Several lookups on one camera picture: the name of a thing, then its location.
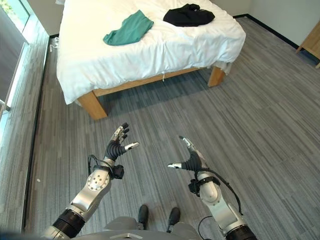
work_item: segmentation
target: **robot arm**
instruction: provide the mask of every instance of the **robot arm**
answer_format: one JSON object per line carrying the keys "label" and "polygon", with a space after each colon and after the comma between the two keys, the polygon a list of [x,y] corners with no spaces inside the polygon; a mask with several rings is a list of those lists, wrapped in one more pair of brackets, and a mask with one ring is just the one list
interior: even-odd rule
{"label": "robot arm", "polygon": [[124,168],[115,166],[118,156],[139,146],[133,142],[121,146],[127,137],[128,124],[124,123],[112,135],[105,150],[104,158],[100,165],[93,168],[83,189],[75,196],[70,205],[58,217],[58,219],[46,229],[44,237],[47,239],[70,239],[74,238],[91,218],[98,208],[101,199],[109,192],[112,179],[122,179]]}
{"label": "robot arm", "polygon": [[168,167],[195,172],[195,179],[191,180],[189,189],[207,205],[226,240],[256,240],[256,236],[240,214],[240,205],[239,211],[237,211],[232,204],[224,199],[219,186],[220,181],[217,178],[220,176],[217,173],[213,174],[215,172],[208,168],[204,157],[195,149],[188,138],[182,136],[180,138],[187,144],[190,159],[186,162],[171,163]]}

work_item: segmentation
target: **white bedsheet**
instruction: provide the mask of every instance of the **white bedsheet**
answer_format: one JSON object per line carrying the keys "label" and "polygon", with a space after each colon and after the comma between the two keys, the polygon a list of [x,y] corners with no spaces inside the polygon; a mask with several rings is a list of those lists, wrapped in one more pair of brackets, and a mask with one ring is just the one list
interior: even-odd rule
{"label": "white bedsheet", "polygon": [[[198,27],[176,27],[163,21],[169,9],[197,4],[215,19]],[[137,43],[110,46],[106,34],[141,10],[154,21]],[[59,33],[57,78],[66,104],[93,89],[217,61],[232,63],[246,34],[226,11],[209,0],[66,0]]]}

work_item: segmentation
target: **black garment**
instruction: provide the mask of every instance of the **black garment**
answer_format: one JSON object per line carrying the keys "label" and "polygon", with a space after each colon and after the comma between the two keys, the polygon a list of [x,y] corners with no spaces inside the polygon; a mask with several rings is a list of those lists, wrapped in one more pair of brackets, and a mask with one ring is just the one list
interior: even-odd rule
{"label": "black garment", "polygon": [[199,5],[186,4],[183,7],[170,9],[163,17],[163,21],[177,27],[197,27],[210,23],[215,15],[200,9]]}

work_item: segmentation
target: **gray carpet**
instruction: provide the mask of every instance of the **gray carpet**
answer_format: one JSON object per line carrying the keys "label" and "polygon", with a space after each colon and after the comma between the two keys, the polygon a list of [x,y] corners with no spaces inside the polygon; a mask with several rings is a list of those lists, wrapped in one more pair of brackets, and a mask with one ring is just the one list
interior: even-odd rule
{"label": "gray carpet", "polygon": [[[220,86],[208,88],[211,70],[203,69],[113,93],[100,99],[109,117],[99,121],[65,104],[57,52],[50,53],[27,230],[40,234],[56,220],[86,181],[88,154],[101,158],[111,134],[128,122],[126,142],[141,146],[118,159],[124,179],[112,182],[82,235],[101,231],[116,217],[136,217],[141,204],[150,208],[151,230],[164,231],[175,206],[195,227],[209,215],[188,191],[192,174],[166,167],[187,159],[178,139],[184,135],[236,190],[259,239],[320,238],[320,71],[256,23],[238,21],[247,38]],[[222,239],[210,219],[200,230]]]}

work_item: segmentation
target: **green cloth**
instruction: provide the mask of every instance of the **green cloth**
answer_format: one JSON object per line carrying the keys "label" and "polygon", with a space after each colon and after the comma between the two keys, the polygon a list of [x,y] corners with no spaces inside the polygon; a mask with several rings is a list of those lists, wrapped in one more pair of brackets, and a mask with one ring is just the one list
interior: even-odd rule
{"label": "green cloth", "polygon": [[153,24],[153,21],[147,18],[142,11],[138,10],[123,20],[120,29],[113,30],[105,35],[103,41],[113,46],[139,42]]}

